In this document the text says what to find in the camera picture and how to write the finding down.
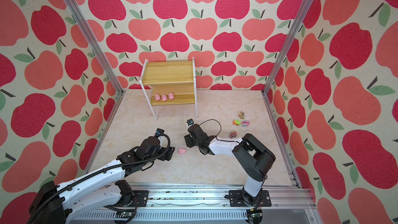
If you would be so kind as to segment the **green orange toy truck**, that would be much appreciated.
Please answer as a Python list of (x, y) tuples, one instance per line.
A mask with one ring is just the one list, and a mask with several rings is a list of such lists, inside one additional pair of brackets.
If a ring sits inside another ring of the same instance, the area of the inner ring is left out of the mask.
[(236, 126), (239, 126), (239, 125), (241, 125), (241, 121), (235, 119), (235, 120), (233, 121), (233, 124), (236, 125)]

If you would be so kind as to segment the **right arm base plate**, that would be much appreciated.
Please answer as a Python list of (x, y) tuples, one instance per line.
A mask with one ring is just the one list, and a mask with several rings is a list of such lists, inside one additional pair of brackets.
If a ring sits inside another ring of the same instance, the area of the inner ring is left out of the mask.
[(251, 196), (249, 193), (242, 190), (230, 190), (225, 199), (229, 200), (231, 207), (271, 207), (271, 198), (267, 190), (261, 189), (260, 192), (255, 196)]

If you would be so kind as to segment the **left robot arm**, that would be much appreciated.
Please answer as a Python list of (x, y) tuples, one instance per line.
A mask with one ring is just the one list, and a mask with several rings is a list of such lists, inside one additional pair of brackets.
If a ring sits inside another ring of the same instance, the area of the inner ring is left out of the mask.
[(75, 218), (98, 208), (135, 215), (145, 206), (146, 193), (136, 193), (125, 180), (129, 175), (147, 170), (156, 160), (169, 161), (175, 151), (170, 138), (161, 146), (159, 136), (150, 136), (141, 146), (119, 155), (115, 160), (85, 176), (55, 184), (44, 184), (33, 200), (29, 224), (69, 224)]

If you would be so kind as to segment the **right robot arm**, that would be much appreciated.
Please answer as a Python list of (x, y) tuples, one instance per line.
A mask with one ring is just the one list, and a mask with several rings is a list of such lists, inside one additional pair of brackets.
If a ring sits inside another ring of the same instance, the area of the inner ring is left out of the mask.
[(276, 156), (250, 133), (242, 138), (222, 139), (216, 135), (207, 135), (196, 123), (189, 126), (188, 132), (184, 136), (187, 147), (196, 146), (203, 155), (227, 155), (238, 160), (248, 175), (241, 198), (247, 206), (259, 206), (263, 183)]

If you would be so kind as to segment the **small pink toy car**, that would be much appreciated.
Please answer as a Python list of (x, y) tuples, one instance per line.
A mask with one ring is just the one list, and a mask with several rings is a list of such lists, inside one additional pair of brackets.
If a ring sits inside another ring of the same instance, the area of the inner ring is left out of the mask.
[(230, 138), (231, 139), (235, 139), (237, 137), (237, 132), (236, 131), (232, 131), (231, 133), (230, 133)]

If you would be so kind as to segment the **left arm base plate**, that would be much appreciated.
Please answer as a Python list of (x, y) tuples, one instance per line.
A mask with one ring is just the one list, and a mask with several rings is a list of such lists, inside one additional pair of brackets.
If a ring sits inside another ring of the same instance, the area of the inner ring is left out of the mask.
[(148, 190), (133, 190), (132, 192), (123, 193), (117, 203), (112, 207), (145, 207), (148, 201)]

